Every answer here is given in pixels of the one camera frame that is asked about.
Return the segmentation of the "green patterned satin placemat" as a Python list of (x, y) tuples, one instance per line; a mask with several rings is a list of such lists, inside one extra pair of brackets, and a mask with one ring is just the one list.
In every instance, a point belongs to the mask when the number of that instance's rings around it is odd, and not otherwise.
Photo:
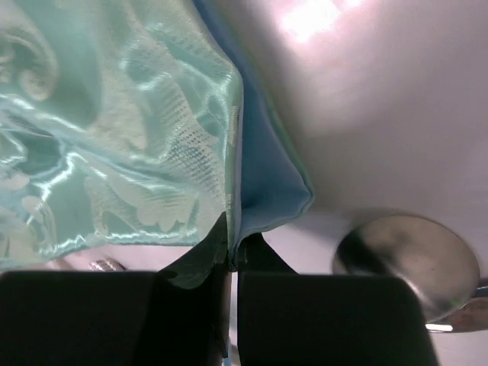
[(192, 1), (1, 3), (1, 267), (106, 244), (230, 253), (313, 190), (230, 37)]

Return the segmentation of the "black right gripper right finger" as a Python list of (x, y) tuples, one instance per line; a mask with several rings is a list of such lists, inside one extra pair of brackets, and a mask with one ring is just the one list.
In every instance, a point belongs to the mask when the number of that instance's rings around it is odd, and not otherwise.
[(298, 274), (261, 234), (238, 254), (244, 365), (435, 365), (419, 302), (397, 278)]

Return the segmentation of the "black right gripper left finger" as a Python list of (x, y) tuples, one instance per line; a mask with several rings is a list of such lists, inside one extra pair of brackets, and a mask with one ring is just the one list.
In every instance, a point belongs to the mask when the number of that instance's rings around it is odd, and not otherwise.
[(219, 365), (228, 351), (227, 223), (160, 271), (9, 271), (3, 365)]

